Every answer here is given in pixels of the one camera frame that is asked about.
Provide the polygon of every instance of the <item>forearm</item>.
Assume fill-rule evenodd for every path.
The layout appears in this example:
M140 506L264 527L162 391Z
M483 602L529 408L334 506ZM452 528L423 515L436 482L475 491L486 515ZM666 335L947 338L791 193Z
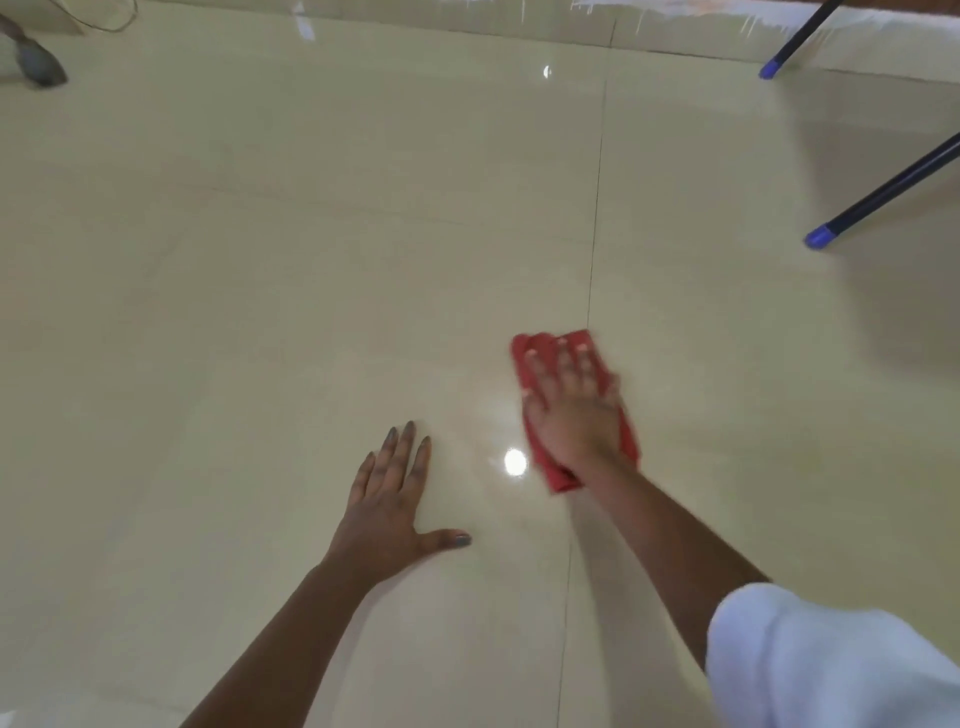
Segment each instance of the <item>forearm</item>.
M300 728L366 593L339 564L310 571L182 728Z
M610 514L702 667L720 602L746 584L769 579L632 463L594 458L576 474Z

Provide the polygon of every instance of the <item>cable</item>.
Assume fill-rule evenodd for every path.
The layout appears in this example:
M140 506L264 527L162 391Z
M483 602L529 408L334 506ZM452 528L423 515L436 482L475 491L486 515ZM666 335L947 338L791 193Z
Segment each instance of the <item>cable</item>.
M130 17L127 18L125 22L123 22L121 25L117 26L116 28L101 28L99 25L93 25L92 23L87 23L85 20L81 20L79 17L77 17L72 12L70 12L67 8L61 5L57 0L47 0L47 2L55 6L58 10L60 10L60 12L65 14L75 23L80 23L85 28L90 28L91 30L100 31L102 33L123 33L125 30L130 28L130 26L133 24L136 18L140 15L139 0L133 0L133 9L130 13Z

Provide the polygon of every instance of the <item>floor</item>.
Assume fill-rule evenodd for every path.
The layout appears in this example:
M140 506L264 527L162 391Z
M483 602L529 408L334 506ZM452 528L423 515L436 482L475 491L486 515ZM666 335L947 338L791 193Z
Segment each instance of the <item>floor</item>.
M588 497L504 471L511 336L584 326L666 491L960 658L960 166L801 243L960 86L150 2L48 44L69 86L0 85L0 724L177 726L416 418L474 545L310 725L712 725Z

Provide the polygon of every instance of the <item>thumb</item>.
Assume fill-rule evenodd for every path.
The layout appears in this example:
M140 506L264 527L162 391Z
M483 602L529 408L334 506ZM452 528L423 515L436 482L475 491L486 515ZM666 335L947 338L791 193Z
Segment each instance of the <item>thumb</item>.
M450 551L452 548L464 548L472 543L472 536L466 531L455 528L442 528L439 531L420 534L420 552L424 556L440 551Z
M546 419L546 407L543 405L543 400L531 389L524 389L522 396L523 414L526 415L533 429L539 430L543 420Z

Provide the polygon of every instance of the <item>left hand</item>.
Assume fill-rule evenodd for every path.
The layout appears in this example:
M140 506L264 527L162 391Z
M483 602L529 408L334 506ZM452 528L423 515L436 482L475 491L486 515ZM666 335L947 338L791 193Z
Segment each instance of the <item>left hand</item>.
M392 427L380 452L367 455L350 487L347 512L324 558L342 563L368 588L431 554L469 546L472 541L466 531L418 533L414 529L431 449L430 438L424 438L407 474L416 434L413 422L407 423L399 438L396 427Z

